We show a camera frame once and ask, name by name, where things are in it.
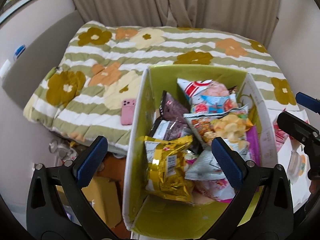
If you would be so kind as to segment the floral striped quilt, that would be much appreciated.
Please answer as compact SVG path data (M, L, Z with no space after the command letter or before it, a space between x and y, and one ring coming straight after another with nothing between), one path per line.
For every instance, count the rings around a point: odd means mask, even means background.
M40 81L23 114L83 145L99 135L125 155L131 126L121 103L135 98L151 65L204 64L252 74L270 110L298 110L284 74L255 40L212 29L107 27L90 21L70 40L61 62Z

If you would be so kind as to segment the pink white snack bag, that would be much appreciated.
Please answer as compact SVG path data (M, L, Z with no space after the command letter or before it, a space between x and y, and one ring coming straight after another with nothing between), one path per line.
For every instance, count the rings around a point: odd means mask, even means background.
M229 203L235 196L235 191L226 178L219 180L194 182L195 186L201 194L218 202Z

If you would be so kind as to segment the white wall socket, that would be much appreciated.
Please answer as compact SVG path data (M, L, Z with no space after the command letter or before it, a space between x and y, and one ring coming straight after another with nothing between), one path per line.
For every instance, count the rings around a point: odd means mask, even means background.
M11 67L11 61L9 59L6 59L6 61L3 63L3 65L0 68L0 78L3 79L7 72L10 70Z

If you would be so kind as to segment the gold foil snack bag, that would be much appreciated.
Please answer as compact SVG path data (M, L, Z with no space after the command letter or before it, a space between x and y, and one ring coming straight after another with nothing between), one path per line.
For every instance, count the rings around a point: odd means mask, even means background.
M190 203L194 183L185 179L188 169L186 156L193 137L173 140L144 137L148 161L146 191L163 199Z

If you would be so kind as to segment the red white shrimp chip bag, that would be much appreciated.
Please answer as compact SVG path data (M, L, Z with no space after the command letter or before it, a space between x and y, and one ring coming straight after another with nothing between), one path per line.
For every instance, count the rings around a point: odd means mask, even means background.
M178 78L177 84L190 104L191 113L225 113L238 107L236 95L217 81L188 81Z

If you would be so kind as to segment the grey headboard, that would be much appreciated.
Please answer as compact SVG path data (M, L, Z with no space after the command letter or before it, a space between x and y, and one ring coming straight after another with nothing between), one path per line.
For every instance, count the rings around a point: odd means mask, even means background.
M10 67L2 88L20 109L24 109L45 75L62 60L65 50L84 20L78 11L60 19L27 46Z

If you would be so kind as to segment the brown cardboard box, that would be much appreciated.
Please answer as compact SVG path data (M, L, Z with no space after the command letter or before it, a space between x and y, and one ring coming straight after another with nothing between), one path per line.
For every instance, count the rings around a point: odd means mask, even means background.
M89 185L81 191L109 228L114 228L120 223L121 211L114 181L104 177L93 177Z

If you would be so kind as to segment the dark brown snack bag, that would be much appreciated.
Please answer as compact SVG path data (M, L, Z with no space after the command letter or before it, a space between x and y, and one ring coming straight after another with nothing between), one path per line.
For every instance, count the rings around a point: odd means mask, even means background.
M192 135L183 115L189 113L169 92L163 91L159 106L159 117L155 120L149 136L160 140L174 140Z

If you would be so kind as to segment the pink smartphone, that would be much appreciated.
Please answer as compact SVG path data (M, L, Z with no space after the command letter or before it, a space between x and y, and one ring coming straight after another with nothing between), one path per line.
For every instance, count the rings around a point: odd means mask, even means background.
M120 122L122 125L131 125L135 112L136 99L126 99L122 101Z

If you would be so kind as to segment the purple chip bag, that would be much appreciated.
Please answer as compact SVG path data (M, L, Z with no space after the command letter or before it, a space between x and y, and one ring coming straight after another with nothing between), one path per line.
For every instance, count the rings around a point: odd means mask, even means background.
M259 138L256 126L252 126L246 132L247 141L249 142L249 156L258 166L261 165L261 154L259 146Z

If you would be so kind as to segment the green cardboard storage box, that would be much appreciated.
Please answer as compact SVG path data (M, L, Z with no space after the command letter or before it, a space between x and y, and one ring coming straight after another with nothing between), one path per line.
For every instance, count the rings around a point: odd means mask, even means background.
M149 134L162 92L168 91L181 103L186 98L177 79L215 80L227 87L240 88L241 103L254 111L258 128L261 164L273 167L278 161L273 121L258 84L246 71L205 65L152 66L144 70L138 93L129 149L126 158L123 219L128 230L160 239L198 239L223 213L227 204L212 202L190 205L150 195L145 190L148 161L144 137Z

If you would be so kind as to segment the pink striped snack bag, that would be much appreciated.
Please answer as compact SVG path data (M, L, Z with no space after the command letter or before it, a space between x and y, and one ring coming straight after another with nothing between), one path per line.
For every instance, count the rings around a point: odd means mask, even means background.
M277 118L278 116L276 116L273 120L273 129L274 129L275 140L276 140L276 149L277 149L277 152L279 152L282 146L284 145L285 141L289 137L289 135L279 128L279 125L277 123Z

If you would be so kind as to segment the beige curtain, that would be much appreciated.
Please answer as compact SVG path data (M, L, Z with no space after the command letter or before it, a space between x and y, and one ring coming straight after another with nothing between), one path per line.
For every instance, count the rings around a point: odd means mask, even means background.
M280 0L73 0L84 21L106 26L207 28L267 46Z

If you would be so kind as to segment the silver triangular snack bag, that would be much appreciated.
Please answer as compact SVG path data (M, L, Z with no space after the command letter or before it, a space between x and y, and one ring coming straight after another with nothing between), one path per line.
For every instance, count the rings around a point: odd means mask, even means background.
M185 179L194 181L211 181L226 178L210 148L203 150L196 161L185 172L184 177Z

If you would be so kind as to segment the silver backed chip bag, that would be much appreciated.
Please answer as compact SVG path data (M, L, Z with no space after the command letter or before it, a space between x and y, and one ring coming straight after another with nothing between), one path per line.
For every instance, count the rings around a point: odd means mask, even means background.
M203 148L210 147L213 139L221 137L232 150L242 156L248 155L246 132L252 123L247 105L224 113L186 113L183 117Z

